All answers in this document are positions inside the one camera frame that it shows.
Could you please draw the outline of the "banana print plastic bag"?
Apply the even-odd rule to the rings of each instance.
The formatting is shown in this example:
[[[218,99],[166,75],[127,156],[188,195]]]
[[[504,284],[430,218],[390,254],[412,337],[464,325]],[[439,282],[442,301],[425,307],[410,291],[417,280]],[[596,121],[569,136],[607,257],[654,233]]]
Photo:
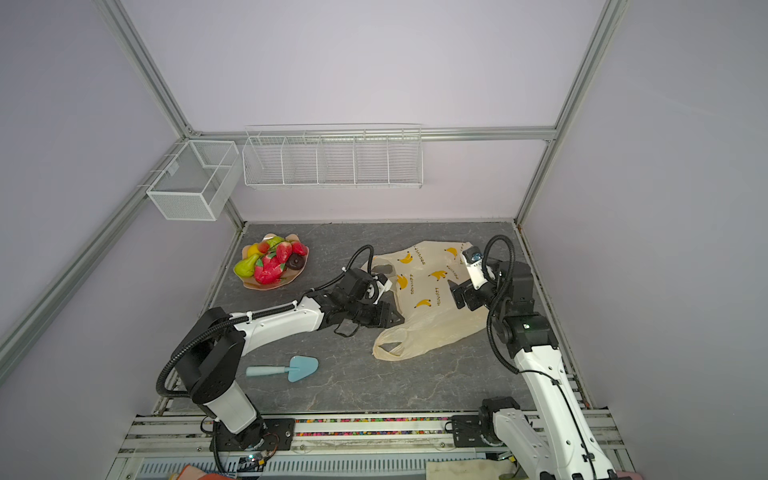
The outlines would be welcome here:
[[[372,271],[392,282],[404,323],[382,331],[372,354],[381,361],[413,359],[485,329],[487,310],[459,309],[450,282],[470,278],[462,252],[469,242],[422,241],[403,250],[376,255]]]

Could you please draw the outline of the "dark purple mangosteen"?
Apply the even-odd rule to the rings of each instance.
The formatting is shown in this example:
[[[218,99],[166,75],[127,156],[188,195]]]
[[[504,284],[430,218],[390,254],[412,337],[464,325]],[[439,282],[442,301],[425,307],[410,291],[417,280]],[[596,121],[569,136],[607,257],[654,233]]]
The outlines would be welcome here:
[[[286,267],[290,270],[300,271],[305,267],[306,258],[302,255],[293,253],[286,262]]]

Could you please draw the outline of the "red strawberry large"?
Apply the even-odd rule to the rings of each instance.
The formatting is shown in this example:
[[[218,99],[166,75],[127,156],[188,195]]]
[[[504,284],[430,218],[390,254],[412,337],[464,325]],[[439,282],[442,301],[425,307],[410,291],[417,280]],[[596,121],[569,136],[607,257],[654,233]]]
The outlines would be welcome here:
[[[278,264],[284,264],[293,254],[293,245],[289,241],[283,241],[277,245],[274,259]]]

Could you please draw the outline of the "green pear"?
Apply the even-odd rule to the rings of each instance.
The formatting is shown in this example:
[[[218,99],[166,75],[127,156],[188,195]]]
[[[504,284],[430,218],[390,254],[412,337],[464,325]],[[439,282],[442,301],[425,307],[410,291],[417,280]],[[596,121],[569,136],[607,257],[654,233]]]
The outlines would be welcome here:
[[[262,255],[257,253],[242,259],[234,266],[234,273],[241,279],[252,278],[257,268],[261,268]]]

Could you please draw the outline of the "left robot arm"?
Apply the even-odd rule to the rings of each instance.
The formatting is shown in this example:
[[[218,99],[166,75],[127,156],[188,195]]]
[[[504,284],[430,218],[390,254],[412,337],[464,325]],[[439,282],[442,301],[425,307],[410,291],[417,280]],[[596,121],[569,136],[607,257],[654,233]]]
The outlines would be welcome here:
[[[393,283],[373,265],[347,264],[332,280],[290,303],[257,311],[205,311],[158,374],[155,390],[169,399],[187,398],[213,421],[211,446],[260,447],[269,433],[253,401],[236,381],[240,360],[284,338],[331,328],[349,338],[362,328],[389,329],[404,323]]]

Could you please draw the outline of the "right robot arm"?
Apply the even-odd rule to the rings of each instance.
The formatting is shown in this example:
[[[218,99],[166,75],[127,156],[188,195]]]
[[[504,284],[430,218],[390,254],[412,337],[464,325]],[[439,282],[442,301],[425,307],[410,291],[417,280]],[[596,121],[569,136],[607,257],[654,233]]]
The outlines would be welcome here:
[[[511,397],[483,401],[482,438],[509,449],[530,479],[616,479],[618,470],[595,439],[570,386],[559,341],[536,312],[533,276],[517,261],[512,240],[493,236],[461,254],[468,280],[451,283],[457,308],[485,308],[485,332],[501,365],[522,378],[545,433],[539,435]]]

